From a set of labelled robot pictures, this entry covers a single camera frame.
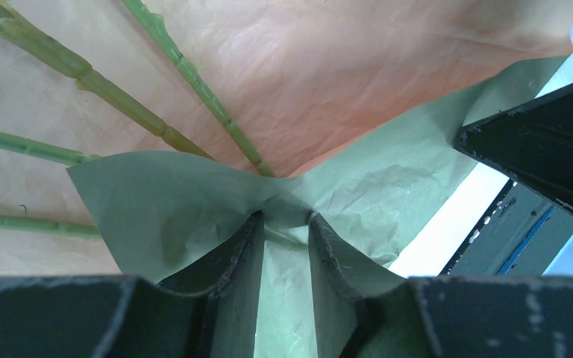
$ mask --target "green paper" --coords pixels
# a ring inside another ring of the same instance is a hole
[[[162,151],[105,157],[69,175],[120,269],[152,281],[189,265],[262,209],[269,241],[255,356],[316,357],[308,209],[389,265],[475,166],[451,147],[460,125],[531,100],[562,62],[517,63],[404,113],[296,178],[262,178]]]

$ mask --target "black bracket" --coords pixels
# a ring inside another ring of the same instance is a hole
[[[405,280],[308,221],[319,357],[573,357],[573,278]],[[158,286],[0,277],[0,357],[251,358],[263,241],[255,213]]]
[[[573,84],[463,127],[456,149],[573,214]]]

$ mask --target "green plant stem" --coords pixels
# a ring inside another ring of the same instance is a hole
[[[100,158],[98,155],[85,154],[72,149],[57,147],[36,140],[14,136],[0,132],[0,148],[15,153],[27,154],[56,163],[76,166],[80,163],[88,162]]]
[[[223,128],[231,136],[231,139],[238,145],[243,154],[256,167],[261,175],[274,177],[273,171],[263,160],[258,150],[251,143],[249,138],[242,132],[240,127],[234,122],[230,114],[221,104],[221,101],[214,95],[214,92],[201,79],[194,65],[187,59],[178,46],[172,40],[166,27],[163,24],[163,16],[158,13],[151,13],[140,0],[122,0],[126,8],[133,14],[133,17],[144,27],[151,39],[153,39],[161,51],[168,57],[177,71],[184,77],[186,82],[194,89],[194,92],[203,101],[208,110],[216,117]]]
[[[5,215],[0,215],[0,228],[39,233],[52,233],[66,236],[78,236],[84,238],[100,236],[98,229],[89,225],[72,224],[70,222],[54,222],[52,220],[28,219]]]
[[[212,159],[195,143],[95,71],[85,59],[43,33],[6,4],[0,4],[0,35],[66,77],[75,79],[78,88],[95,93],[174,149]]]

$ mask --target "wrapping paper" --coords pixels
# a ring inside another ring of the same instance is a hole
[[[461,123],[532,99],[562,62],[517,63],[399,116],[294,178],[263,178],[171,151],[117,154],[68,172],[122,272],[155,283],[262,210],[269,241],[256,356],[315,357],[309,210],[375,262],[389,265],[475,165],[450,147]]]
[[[288,180],[270,180],[268,185],[264,179],[199,160],[201,166],[214,166],[222,174],[237,173],[246,185],[262,181],[259,185],[265,189],[235,198],[226,205],[227,211],[237,207],[237,218],[251,204],[270,205],[271,201],[266,202],[270,198],[288,200],[294,208],[313,206],[349,242],[382,265],[396,258],[473,166],[448,147],[457,126],[478,110],[480,100],[492,106],[480,106],[480,112],[490,112],[532,98],[560,60],[518,64],[499,75],[498,82],[491,80],[405,112],[476,84],[518,60],[571,51],[573,1],[145,3],[165,15],[181,51],[200,68],[201,76],[269,165],[282,177],[306,172]],[[18,0],[11,4],[221,163],[251,171],[120,1]],[[510,101],[486,99],[488,93],[506,94]],[[0,131],[104,156],[168,150],[102,100],[78,91],[71,80],[1,38]],[[350,150],[341,152],[352,143]],[[196,160],[177,153],[125,155],[171,156],[178,162],[175,168]],[[100,163],[110,166],[122,158],[75,167],[72,173],[81,170],[93,175],[93,168],[103,169],[95,167]],[[157,170],[165,169],[166,177],[171,163],[163,162]],[[144,163],[154,165],[150,158]],[[214,180],[227,192],[233,184],[222,176],[215,175]],[[113,188],[121,187],[118,180],[124,180],[91,178],[110,180]],[[194,207],[208,203],[199,201]],[[117,215],[109,214],[117,213],[115,204],[106,205],[96,212],[87,203],[102,233],[106,231],[103,217]],[[0,151],[0,214],[92,222],[63,166],[4,151]],[[158,221],[151,224],[161,225],[172,214],[178,213],[153,216]],[[170,222],[174,222],[170,232],[184,228],[184,221]],[[292,222],[273,222],[263,267],[257,356],[314,357],[305,234]],[[153,268],[127,264],[130,260],[121,257],[130,256],[134,248],[121,248],[113,236],[105,239],[120,268],[154,280],[216,245],[232,224],[220,222],[200,227],[203,231],[187,231],[189,236],[180,235],[179,242],[166,249],[169,257],[145,255],[145,262],[158,264]],[[157,245],[155,236],[145,239]],[[0,230],[0,274],[118,271],[101,240]],[[276,316],[277,310],[283,314]]]

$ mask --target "black plastic part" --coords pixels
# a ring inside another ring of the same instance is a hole
[[[456,149],[573,214],[573,84],[465,126]]]
[[[310,217],[317,351],[327,357],[573,357],[573,277],[403,280]]]
[[[0,277],[0,357],[252,357],[264,234],[253,214],[161,282]]]
[[[573,357],[573,277],[409,280],[436,356]]]
[[[309,223],[320,358],[432,357],[405,279],[341,239],[318,213]]]
[[[573,278],[405,280],[318,213],[309,229],[321,358],[573,357]],[[263,240],[256,213],[160,286],[0,277],[0,357],[252,357]]]
[[[502,194],[441,274],[544,273],[572,235],[573,216],[511,180]]]

